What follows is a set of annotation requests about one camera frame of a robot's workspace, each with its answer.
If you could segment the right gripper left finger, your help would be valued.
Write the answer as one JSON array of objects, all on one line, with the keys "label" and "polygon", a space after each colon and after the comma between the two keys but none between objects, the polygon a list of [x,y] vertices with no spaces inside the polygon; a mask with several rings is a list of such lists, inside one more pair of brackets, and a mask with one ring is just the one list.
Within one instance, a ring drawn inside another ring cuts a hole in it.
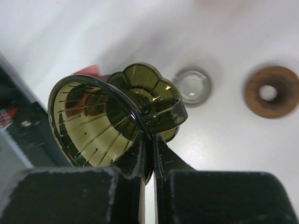
[{"label": "right gripper left finger", "polygon": [[109,167],[18,172],[1,196],[1,223],[143,224],[145,146],[138,135]]}]

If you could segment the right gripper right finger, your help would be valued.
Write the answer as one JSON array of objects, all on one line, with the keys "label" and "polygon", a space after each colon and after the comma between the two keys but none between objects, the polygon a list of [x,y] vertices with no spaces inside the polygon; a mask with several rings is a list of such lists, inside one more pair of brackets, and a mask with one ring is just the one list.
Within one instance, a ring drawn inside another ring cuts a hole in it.
[{"label": "right gripper right finger", "polygon": [[198,171],[153,136],[158,224],[292,224],[295,212],[267,172]]}]

